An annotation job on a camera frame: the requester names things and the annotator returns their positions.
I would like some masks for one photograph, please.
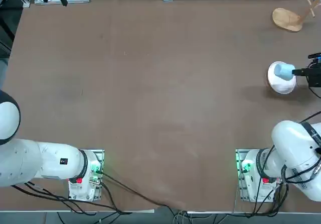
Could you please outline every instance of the tabletop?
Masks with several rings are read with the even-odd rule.
[[[4,86],[21,108],[17,137],[104,149],[105,172],[178,209],[250,211],[238,196],[235,205],[235,149],[270,147],[279,121],[319,110],[302,78],[287,96],[266,84],[272,62],[304,67],[308,54],[320,51],[318,10],[298,33],[271,19],[277,7],[300,13],[306,6],[306,0],[32,5],[23,10]],[[66,192],[60,181],[37,183]],[[155,208],[107,184],[118,208]],[[0,193],[1,210],[65,209],[10,187]],[[291,187],[282,211],[320,209]]]

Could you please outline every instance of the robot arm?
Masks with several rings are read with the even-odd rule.
[[[250,150],[242,163],[243,170],[250,163],[251,168],[245,171],[245,181],[249,186],[250,200],[255,200],[258,183],[269,190],[259,194],[261,199],[276,187],[277,179],[293,183],[309,199],[321,201],[321,123],[310,125],[292,121],[281,121],[272,131],[274,149],[266,160],[270,149]]]
[[[0,187],[25,183],[33,178],[69,180],[69,196],[94,199],[101,170],[97,156],[66,144],[36,142],[13,138],[21,114],[17,102],[0,90]]]

